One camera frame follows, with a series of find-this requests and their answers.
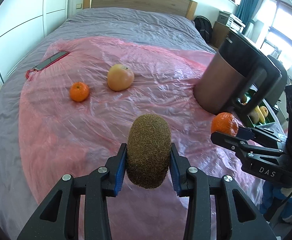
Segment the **gray bedsheet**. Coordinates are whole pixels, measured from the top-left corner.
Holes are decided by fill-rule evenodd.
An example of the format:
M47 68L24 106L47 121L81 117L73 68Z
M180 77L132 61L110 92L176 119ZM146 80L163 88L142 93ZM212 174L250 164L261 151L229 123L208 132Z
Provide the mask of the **gray bedsheet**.
M110 36L138 44L215 53L193 23L184 17L125 8L83 10L43 39L19 63L0 90L0 226L12 240L37 207L19 153L19 98L25 73L43 59L52 42L89 36Z

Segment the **pink plastic sheet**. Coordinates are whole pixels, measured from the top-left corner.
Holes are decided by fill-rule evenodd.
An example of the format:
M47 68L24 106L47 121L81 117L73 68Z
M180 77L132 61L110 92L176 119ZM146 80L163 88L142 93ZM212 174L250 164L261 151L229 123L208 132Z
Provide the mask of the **pink plastic sheet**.
M83 176L103 166L127 142L134 119L145 113L166 119L172 142L192 166L208 175L233 176L254 203L259 203L261 180L241 171L234 152L211 143L214 115L193 97L193 86L212 54L90 37L58 41L48 48L44 59L62 50L70 54L31 73L20 97L22 166L38 203L64 174ZM135 73L133 85L122 92L111 91L106 82L109 68L117 63ZM91 88L82 103L69 98L70 86L78 81ZM113 240L183 237L188 199L176 195L169 174L154 190L135 186L125 176L122 191L107 202ZM80 227L82 238L83 213Z

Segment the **teal curtain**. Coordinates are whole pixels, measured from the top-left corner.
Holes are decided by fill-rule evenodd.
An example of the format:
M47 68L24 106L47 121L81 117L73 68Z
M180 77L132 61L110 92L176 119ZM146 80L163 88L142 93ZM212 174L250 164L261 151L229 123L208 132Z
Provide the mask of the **teal curtain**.
M237 8L236 16L242 20L242 22L248 25L249 22L252 22L252 16L257 7L259 0L241 0L240 5Z

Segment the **metal screw cap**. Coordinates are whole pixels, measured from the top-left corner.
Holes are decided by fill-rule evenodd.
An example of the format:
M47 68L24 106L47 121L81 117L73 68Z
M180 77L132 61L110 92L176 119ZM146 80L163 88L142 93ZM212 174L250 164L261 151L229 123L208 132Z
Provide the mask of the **metal screw cap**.
M231 182L233 180L233 178L231 176L229 176L229 175L226 175L224 177L224 180L227 181L227 182Z
M188 171L191 173L196 173L198 171L198 169L196 167L189 167Z
M68 181L68 180L71 179L71 176L70 176L69 174L65 174L65 175L63 175L62 179L63 179L64 181Z
M98 169L98 172L99 172L99 173L105 173L105 172L107 172L107 168L106 168L106 167L100 167L100 168Z

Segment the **green fruit crate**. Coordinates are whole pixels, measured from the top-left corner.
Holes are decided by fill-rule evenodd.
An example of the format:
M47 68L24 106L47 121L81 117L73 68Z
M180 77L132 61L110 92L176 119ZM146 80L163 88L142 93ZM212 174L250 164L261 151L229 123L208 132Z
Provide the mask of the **green fruit crate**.
M249 102L254 93L256 93L256 91L254 91L253 89L249 89L248 92L245 93L245 95L247 96L247 102ZM268 116L265 117L265 124L262 124L260 122L253 124L249 116L241 116L240 120L242 121L243 125L245 125L246 127L254 128L255 126L267 127L273 123L276 123L275 118L272 116L273 111L270 111L264 102L261 102L259 106L265 106L268 109Z

